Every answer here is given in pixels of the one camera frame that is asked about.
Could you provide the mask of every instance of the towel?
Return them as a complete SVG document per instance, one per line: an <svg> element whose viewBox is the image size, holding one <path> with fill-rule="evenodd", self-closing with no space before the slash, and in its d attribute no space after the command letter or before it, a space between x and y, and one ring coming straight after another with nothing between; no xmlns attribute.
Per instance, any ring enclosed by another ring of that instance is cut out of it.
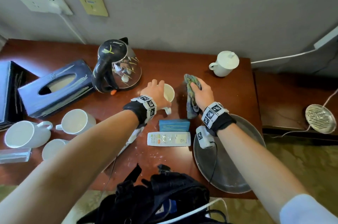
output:
<svg viewBox="0 0 338 224"><path fill-rule="evenodd" d="M200 111L199 107L196 104L195 100L195 93L191 89L190 83L194 83L198 86L198 88L201 90L202 86L197 80L196 76L185 74L184 75L184 81L187 84L187 91L188 91L188 98L187 98L187 117L188 119L193 119L196 116L198 116L198 113Z"/></svg>

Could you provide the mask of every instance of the remote control screen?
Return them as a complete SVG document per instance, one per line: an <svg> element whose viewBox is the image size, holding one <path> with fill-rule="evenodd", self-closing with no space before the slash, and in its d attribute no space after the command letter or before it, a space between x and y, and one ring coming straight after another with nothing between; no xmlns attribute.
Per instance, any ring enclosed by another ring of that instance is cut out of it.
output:
<svg viewBox="0 0 338 224"><path fill-rule="evenodd" d="M175 142L177 144L187 143L187 136L185 134L177 134Z"/></svg>

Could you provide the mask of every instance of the gray plate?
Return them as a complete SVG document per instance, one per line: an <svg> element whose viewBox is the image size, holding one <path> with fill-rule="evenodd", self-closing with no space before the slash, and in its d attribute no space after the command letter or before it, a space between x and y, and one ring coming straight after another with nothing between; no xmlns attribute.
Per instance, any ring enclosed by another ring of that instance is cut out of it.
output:
<svg viewBox="0 0 338 224"><path fill-rule="evenodd" d="M246 134L265 146L263 137L251 123L238 115L230 115L237 121L237 125ZM251 188L237 170L218 137L215 137L215 143L218 148L217 165L211 184L224 192L233 194L250 191ZM195 136L194 156L200 172L209 181L215 166L216 147L201 149Z"/></svg>

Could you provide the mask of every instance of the person's left arm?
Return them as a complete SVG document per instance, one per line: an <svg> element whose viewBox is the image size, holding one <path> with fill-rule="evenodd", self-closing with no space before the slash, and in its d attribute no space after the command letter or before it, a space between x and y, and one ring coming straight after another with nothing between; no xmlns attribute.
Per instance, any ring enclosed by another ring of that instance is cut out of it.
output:
<svg viewBox="0 0 338 224"><path fill-rule="evenodd" d="M141 95L151 96L157 109L171 105L164 98L164 81L148 83ZM1 223L61 223L138 125L137 115L124 110L76 136L0 203Z"/></svg>

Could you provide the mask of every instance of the hand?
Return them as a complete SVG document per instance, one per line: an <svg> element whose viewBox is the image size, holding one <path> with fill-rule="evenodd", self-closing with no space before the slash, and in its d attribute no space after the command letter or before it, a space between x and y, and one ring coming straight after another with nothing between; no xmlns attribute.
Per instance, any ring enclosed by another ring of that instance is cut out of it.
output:
<svg viewBox="0 0 338 224"><path fill-rule="evenodd" d="M164 107L171 107L171 102L164 98L164 81L161 80L157 85L157 80L148 83L148 86L141 91L140 95L148 95L153 98L157 105L157 110Z"/></svg>
<svg viewBox="0 0 338 224"><path fill-rule="evenodd" d="M207 106L215 101L214 94L211 90L211 87L207 85L202 79L197 77L197 80L201 84L202 90L200 90L194 83L191 83L190 86L195 93L195 100L198 107L204 111Z"/></svg>

